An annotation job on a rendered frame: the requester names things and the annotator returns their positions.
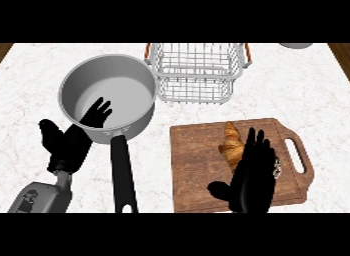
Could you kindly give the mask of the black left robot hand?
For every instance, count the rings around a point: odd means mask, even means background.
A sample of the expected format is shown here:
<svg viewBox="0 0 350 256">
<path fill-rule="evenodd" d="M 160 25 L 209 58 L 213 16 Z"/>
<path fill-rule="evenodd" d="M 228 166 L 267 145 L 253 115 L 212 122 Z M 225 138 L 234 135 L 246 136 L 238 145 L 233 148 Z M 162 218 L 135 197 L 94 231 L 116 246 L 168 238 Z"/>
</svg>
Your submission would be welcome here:
<svg viewBox="0 0 350 256">
<path fill-rule="evenodd" d="M 79 124 L 89 128 L 101 128 L 110 114 L 110 102 L 98 98 L 88 108 Z M 92 140 L 83 129 L 75 124 L 70 125 L 66 131 L 61 131 L 51 120 L 42 119 L 38 126 L 42 136 L 42 147 L 49 153 L 47 171 L 51 173 L 64 171 L 73 174 L 80 168 Z"/>
</svg>

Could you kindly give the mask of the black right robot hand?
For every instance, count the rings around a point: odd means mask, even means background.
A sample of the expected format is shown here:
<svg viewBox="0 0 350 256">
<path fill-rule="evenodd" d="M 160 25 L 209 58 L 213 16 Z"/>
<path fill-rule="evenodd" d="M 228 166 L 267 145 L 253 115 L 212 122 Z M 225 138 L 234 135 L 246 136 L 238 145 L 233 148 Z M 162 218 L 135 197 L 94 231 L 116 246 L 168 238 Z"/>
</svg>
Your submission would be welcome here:
<svg viewBox="0 0 350 256">
<path fill-rule="evenodd" d="M 241 160 L 237 163 L 230 183 L 207 184 L 210 195 L 228 203 L 233 213 L 267 213 L 274 194 L 275 152 L 264 131 L 249 128 Z"/>
</svg>

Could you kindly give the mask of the brown wooden cutting board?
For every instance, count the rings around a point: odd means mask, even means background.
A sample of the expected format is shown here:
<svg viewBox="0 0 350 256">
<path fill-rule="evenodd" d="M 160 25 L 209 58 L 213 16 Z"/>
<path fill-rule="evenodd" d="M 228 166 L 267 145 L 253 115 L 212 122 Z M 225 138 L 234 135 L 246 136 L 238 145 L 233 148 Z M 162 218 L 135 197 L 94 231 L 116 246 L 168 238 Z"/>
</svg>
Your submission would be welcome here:
<svg viewBox="0 0 350 256">
<path fill-rule="evenodd" d="M 274 118 L 233 121 L 233 125 L 238 130 L 241 142 L 246 142 L 249 128 L 264 131 L 280 160 L 280 176 L 271 205 L 303 203 L 314 171 L 299 136 Z M 175 213 L 228 210 L 227 202 L 215 199 L 206 189 L 212 181 L 228 183 L 231 179 L 231 169 L 218 152 L 224 129 L 224 122 L 169 128 Z"/>
</svg>

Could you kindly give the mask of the golden brown croissant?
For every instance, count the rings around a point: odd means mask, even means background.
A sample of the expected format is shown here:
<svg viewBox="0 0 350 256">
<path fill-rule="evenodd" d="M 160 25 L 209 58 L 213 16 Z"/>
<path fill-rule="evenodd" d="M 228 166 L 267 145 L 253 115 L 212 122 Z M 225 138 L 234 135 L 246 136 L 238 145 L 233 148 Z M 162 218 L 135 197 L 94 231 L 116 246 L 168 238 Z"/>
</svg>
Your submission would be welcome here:
<svg viewBox="0 0 350 256">
<path fill-rule="evenodd" d="M 231 122 L 225 123 L 224 127 L 224 141 L 218 145 L 218 152 L 221 153 L 231 171 L 236 170 L 238 161 L 241 160 L 244 144 L 240 140 L 238 130 Z"/>
</svg>

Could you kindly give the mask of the pale grey round object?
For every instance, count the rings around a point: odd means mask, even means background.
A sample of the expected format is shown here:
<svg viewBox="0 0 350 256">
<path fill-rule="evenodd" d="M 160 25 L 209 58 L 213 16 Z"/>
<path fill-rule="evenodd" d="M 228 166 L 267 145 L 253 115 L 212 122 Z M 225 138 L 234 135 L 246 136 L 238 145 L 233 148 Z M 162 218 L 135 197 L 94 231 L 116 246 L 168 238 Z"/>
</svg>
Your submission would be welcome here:
<svg viewBox="0 0 350 256">
<path fill-rule="evenodd" d="M 278 43 L 278 44 L 289 49 L 305 49 L 312 45 L 312 43 Z"/>
</svg>

